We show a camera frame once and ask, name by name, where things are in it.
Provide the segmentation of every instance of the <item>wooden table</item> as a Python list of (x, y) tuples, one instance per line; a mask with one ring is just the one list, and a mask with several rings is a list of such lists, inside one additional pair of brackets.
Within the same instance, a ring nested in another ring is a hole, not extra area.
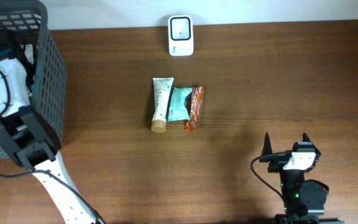
[[(358, 21), (196, 26), (171, 57), (167, 28), (52, 32), (68, 69), (66, 167), (108, 223), (215, 223), (283, 213), (250, 171), (307, 132), (322, 152), (307, 179), (331, 187), (325, 218), (358, 223)], [(150, 130), (153, 77), (203, 85), (196, 133)], [(267, 164), (256, 171), (279, 188)], [(23, 171), (0, 161), (6, 173)], [(33, 177), (0, 179), (0, 223), (63, 223)]]

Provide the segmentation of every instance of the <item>gray plastic basket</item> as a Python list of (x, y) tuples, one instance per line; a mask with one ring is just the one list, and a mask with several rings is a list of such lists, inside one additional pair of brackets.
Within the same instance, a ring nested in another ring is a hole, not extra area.
[[(47, 27), (46, 7), (39, 1), (0, 1), (0, 29), (14, 30), (34, 47), (35, 84), (30, 103), (63, 141), (66, 65)], [(0, 147), (0, 159), (8, 158)]]

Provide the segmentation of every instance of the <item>white tube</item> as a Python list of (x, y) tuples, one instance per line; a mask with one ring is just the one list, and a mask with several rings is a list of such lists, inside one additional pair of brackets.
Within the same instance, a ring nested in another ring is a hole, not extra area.
[(152, 131), (164, 133), (167, 129), (167, 108), (171, 94), (173, 78), (153, 78), (155, 112)]

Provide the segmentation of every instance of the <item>snack package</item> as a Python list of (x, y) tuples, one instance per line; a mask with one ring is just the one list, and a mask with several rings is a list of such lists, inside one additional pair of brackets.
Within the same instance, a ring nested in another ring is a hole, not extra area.
[(186, 104), (192, 90), (192, 88), (173, 88), (171, 105), (169, 106), (168, 121), (189, 119), (189, 112), (186, 109)]
[(196, 131), (200, 120), (201, 110), (203, 109), (204, 87), (194, 87), (191, 92), (190, 118), (185, 126), (185, 130)]

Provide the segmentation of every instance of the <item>red snack wrapper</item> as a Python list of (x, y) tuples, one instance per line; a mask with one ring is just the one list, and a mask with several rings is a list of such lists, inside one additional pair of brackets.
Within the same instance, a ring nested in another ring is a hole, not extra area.
[(191, 108), (189, 120), (185, 126), (185, 130), (196, 131), (198, 121), (201, 116), (201, 109), (203, 109), (203, 95), (204, 95), (204, 87), (194, 87), (191, 92)]

